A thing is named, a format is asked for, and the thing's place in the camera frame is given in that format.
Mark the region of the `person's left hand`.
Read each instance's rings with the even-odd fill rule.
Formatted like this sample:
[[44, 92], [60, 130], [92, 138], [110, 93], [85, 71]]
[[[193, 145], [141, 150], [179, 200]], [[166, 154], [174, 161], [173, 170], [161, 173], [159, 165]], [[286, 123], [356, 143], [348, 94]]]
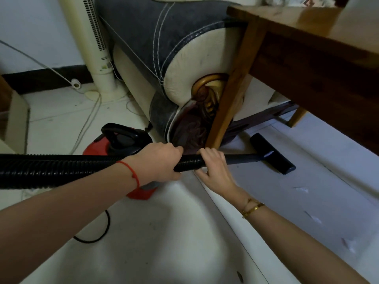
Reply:
[[183, 154], [183, 147], [172, 143], [150, 143], [135, 155], [123, 159], [135, 172], [140, 186], [164, 182], [164, 170], [174, 169]]

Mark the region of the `person's right hand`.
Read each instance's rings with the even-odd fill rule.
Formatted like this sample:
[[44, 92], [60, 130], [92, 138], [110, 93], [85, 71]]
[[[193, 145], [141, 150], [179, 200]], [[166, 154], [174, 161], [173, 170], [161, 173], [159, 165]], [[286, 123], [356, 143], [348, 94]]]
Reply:
[[225, 154], [215, 148], [201, 148], [197, 154], [203, 158], [207, 172], [213, 183], [204, 183], [211, 191], [222, 196], [231, 204], [238, 203], [238, 196], [244, 194], [243, 189], [236, 185], [228, 169]]

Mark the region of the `black vacuum wand with nozzle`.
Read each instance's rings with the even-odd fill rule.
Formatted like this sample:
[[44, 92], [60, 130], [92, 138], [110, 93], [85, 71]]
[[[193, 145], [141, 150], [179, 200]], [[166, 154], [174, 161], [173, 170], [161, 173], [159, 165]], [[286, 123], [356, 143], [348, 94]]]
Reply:
[[228, 165], [264, 161], [283, 175], [296, 170], [296, 166], [274, 148], [260, 133], [249, 138], [256, 151], [250, 154], [225, 154]]

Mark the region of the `person's right forearm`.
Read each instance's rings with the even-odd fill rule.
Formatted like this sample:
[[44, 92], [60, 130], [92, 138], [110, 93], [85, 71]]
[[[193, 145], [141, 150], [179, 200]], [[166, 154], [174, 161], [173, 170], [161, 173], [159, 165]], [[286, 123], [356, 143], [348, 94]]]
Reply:
[[243, 192], [232, 205], [301, 284], [369, 284], [309, 234]]

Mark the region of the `person's left forearm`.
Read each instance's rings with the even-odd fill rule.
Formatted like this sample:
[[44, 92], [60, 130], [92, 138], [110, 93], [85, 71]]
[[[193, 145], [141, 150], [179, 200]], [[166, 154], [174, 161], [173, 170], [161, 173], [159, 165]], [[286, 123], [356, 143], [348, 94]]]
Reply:
[[0, 210], [0, 284], [18, 284], [137, 188], [125, 162]]

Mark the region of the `red vacuum cleaner body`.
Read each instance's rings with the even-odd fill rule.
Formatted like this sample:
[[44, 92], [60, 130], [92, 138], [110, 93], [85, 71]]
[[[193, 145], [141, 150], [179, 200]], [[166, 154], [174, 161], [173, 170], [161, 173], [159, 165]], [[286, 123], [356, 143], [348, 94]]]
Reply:
[[152, 143], [149, 135], [149, 125], [146, 129], [134, 129], [115, 123], [107, 123], [101, 128], [101, 135], [89, 144], [83, 151], [84, 156], [121, 156], [135, 155], [145, 146]]

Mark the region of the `grey and cream sofa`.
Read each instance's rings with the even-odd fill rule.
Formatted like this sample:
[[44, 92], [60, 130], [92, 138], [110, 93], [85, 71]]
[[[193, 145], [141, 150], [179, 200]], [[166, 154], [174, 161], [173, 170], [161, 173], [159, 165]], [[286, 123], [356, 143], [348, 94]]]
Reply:
[[115, 67], [161, 138], [204, 147], [247, 23], [236, 0], [94, 0]]

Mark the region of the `white tower fan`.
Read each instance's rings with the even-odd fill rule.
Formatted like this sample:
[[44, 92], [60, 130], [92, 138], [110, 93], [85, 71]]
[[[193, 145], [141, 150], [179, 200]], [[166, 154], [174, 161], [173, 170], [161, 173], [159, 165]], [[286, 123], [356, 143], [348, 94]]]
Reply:
[[93, 0], [58, 0], [82, 59], [91, 74], [95, 90], [85, 96], [102, 102], [126, 96], [127, 89], [114, 75], [107, 43], [102, 37]]

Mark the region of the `brown wooden table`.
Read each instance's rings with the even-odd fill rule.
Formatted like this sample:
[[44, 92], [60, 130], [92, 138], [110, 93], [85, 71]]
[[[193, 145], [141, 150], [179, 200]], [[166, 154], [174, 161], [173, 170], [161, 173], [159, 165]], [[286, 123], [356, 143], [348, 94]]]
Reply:
[[379, 12], [232, 5], [248, 24], [206, 147], [219, 148], [252, 78], [379, 156]]

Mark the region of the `white cabinet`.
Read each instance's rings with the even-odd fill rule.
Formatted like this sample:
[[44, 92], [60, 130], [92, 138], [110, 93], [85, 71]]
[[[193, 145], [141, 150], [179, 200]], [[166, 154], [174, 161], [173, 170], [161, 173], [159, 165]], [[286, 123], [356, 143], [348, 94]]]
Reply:
[[0, 154], [25, 154], [30, 107], [0, 75]]

